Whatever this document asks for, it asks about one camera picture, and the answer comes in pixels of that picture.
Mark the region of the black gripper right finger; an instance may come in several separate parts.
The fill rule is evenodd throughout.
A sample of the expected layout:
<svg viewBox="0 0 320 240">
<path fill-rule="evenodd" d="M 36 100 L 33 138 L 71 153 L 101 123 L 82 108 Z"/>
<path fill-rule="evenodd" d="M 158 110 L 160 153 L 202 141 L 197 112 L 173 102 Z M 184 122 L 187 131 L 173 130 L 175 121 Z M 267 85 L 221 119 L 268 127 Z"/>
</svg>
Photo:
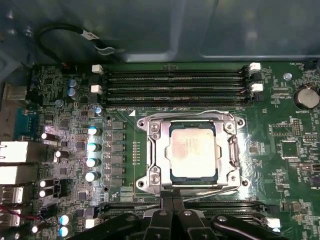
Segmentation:
<svg viewBox="0 0 320 240">
<path fill-rule="evenodd" d="M 173 192 L 173 209 L 188 240 L 285 240 L 269 229 L 232 215 L 215 215 L 210 220 L 202 212 L 186 209 L 179 191 Z"/>
</svg>

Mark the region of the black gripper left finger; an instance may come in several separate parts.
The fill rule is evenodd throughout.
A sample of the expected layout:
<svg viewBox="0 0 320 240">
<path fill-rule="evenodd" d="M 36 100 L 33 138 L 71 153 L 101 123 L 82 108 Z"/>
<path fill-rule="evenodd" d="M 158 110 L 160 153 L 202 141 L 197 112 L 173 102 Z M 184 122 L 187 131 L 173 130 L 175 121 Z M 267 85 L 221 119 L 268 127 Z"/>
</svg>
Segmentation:
<svg viewBox="0 0 320 240">
<path fill-rule="evenodd" d="M 143 218 L 124 213 L 106 220 L 70 240 L 169 240 L 172 236 L 175 191 L 160 193 L 159 208 L 144 212 Z"/>
</svg>

